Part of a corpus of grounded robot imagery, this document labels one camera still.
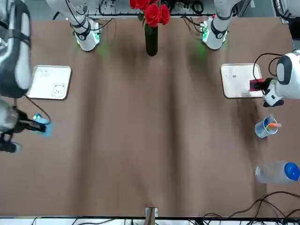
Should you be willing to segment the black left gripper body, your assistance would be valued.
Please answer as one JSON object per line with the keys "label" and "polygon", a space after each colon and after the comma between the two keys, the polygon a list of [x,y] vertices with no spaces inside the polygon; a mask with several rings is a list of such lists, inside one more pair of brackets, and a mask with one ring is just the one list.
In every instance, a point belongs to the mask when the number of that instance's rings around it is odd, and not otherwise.
{"label": "black left gripper body", "polygon": [[266,78],[263,82],[260,82],[260,89],[261,89],[263,92],[266,92],[267,89],[269,88],[270,84],[271,84],[273,81],[276,81],[276,78],[272,78],[272,77]]}

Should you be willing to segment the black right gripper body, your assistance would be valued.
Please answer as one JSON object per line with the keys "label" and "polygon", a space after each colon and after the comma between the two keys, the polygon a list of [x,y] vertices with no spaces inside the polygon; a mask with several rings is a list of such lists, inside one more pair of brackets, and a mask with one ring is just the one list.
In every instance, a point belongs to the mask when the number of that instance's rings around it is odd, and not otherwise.
{"label": "black right gripper body", "polygon": [[27,113],[18,109],[17,106],[12,106],[14,126],[12,128],[14,133],[20,133],[27,127]]}

